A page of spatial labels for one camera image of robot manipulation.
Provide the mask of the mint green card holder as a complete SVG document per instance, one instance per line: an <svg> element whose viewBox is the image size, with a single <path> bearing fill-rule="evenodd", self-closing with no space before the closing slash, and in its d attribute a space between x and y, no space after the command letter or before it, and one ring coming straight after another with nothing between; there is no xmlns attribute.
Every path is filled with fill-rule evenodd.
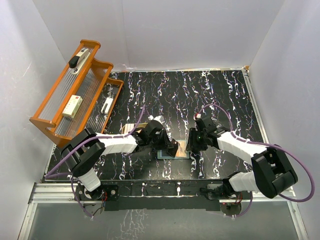
<svg viewBox="0 0 320 240"><path fill-rule="evenodd" d="M187 141L177 140L177 146L171 150L158 150L158 160L175 160L175 159L189 159L190 153L186 150Z"/></svg>

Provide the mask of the tan oval wooden tray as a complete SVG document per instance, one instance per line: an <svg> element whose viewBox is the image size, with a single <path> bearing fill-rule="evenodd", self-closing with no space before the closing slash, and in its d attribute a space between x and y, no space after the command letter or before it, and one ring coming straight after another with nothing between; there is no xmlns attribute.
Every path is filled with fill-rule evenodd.
<svg viewBox="0 0 320 240"><path fill-rule="evenodd" d="M136 125L136 123L135 123L135 126L134 126L134 129L141 129L141 128L145 128L147 126L147 123L146 122L144 122L144 123L139 123L138 125Z"/></svg>

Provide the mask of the orange wooden shelf rack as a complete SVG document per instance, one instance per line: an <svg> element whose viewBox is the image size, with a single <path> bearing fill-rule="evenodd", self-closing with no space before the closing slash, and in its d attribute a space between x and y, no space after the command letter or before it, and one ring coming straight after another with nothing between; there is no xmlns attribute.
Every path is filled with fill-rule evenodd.
<svg viewBox="0 0 320 240"><path fill-rule="evenodd" d="M63 147L85 128L103 133L124 82L110 77L113 64L95 58L101 44L82 39L29 120Z"/></svg>

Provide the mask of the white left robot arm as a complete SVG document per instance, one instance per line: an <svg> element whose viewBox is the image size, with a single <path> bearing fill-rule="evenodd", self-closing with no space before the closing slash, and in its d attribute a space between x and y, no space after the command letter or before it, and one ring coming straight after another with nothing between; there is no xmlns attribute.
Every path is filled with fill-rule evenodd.
<svg viewBox="0 0 320 240"><path fill-rule="evenodd" d="M94 165L101 156L154 149L175 157L178 148L179 143L169 139L162 123L153 119L145 127L135 127L127 134L100 134L86 128L62 148L61 156L73 177L84 186L86 194L97 200L103 195L104 188Z"/></svg>

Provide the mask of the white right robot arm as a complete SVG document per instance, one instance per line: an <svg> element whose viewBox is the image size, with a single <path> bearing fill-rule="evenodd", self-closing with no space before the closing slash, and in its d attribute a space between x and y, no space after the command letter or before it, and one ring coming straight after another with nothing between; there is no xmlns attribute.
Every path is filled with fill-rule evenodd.
<svg viewBox="0 0 320 240"><path fill-rule="evenodd" d="M277 147L250 144L226 127L217 127L210 116L197 114L190 128L186 150L201 152L214 147L242 159L251 172L235 172L222 180L213 194L235 198L240 192L261 192L273 199L298 182L298 176L286 154Z"/></svg>

